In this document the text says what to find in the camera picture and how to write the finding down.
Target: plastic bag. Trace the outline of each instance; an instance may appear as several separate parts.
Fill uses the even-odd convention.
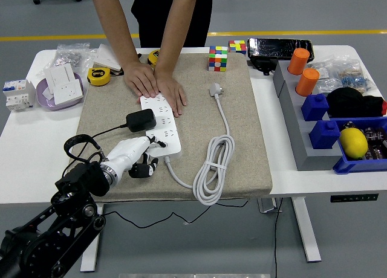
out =
[[[44,69],[38,72],[37,75],[44,78],[45,69],[65,65],[66,63],[71,64],[74,73],[80,76],[85,75],[88,69],[93,67],[94,56],[97,52],[97,50],[89,49],[89,46],[89,43],[71,45],[59,44],[54,59]]]
[[[329,94],[337,88],[351,87],[362,94],[375,86],[364,75],[360,61],[349,56],[329,57],[327,60],[310,63],[310,68],[320,72],[320,79],[316,83],[319,93]]]

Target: white robotic hand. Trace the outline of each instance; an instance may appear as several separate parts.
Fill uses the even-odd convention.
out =
[[[110,189],[116,186],[124,172],[129,172],[132,178],[150,177],[157,167],[158,159],[148,164],[147,151],[151,140],[148,137],[138,137],[119,142],[106,157],[107,161],[101,162],[101,169],[110,184]],[[143,162],[137,161],[144,156]]]

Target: white cable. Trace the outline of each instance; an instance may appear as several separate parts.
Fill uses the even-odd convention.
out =
[[[223,109],[219,101],[219,95],[214,94],[214,97],[218,104],[220,114],[222,115],[227,133],[211,139],[207,148],[207,158],[197,173],[193,181],[193,185],[190,186],[180,180],[172,169],[169,157],[164,158],[164,162],[166,163],[174,180],[185,188],[192,189],[193,195],[204,205],[213,205],[220,199],[224,187],[224,180],[226,178],[227,166],[229,165],[235,150],[235,142],[230,136],[229,124],[227,123],[226,116],[223,113]],[[210,170],[213,170],[214,174],[209,180],[207,180]],[[215,184],[215,188],[212,190],[209,189],[208,186],[212,184],[216,178],[217,182]]]

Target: gray floor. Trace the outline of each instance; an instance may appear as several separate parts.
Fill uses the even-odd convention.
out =
[[[32,0],[0,0],[0,37],[102,33],[91,0],[41,2],[34,5]],[[122,0],[131,30],[136,33],[129,12],[131,2]],[[210,31],[385,30],[386,3],[387,0],[214,0]],[[315,45],[351,45],[382,94],[387,95],[386,34],[280,37],[310,39]],[[209,37],[207,45],[224,45],[229,39]],[[98,47],[106,40],[0,41],[0,83],[23,79],[40,50],[76,42]],[[1,94],[0,129],[9,115],[4,103]],[[24,224],[46,206],[0,205],[0,234]],[[306,263],[291,201],[284,199],[284,212],[278,222],[278,277],[387,277],[385,193],[376,202],[341,204],[331,204],[329,196],[310,196],[307,206],[322,262]],[[131,202],[107,205],[105,212],[111,210],[147,225],[172,211],[192,220],[204,207],[198,202]],[[145,230],[115,215],[108,216],[107,222],[97,271],[80,274],[78,261],[66,277],[118,277],[120,273],[269,273],[274,277],[275,215],[259,214],[253,199],[244,208],[213,206],[192,225],[184,225],[176,217]]]

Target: black case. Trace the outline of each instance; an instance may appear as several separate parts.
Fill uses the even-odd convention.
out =
[[[313,46],[310,40],[280,38],[249,38],[247,55],[254,67],[268,76],[274,71],[279,60],[290,60],[296,48],[309,51],[308,62],[314,59]]]

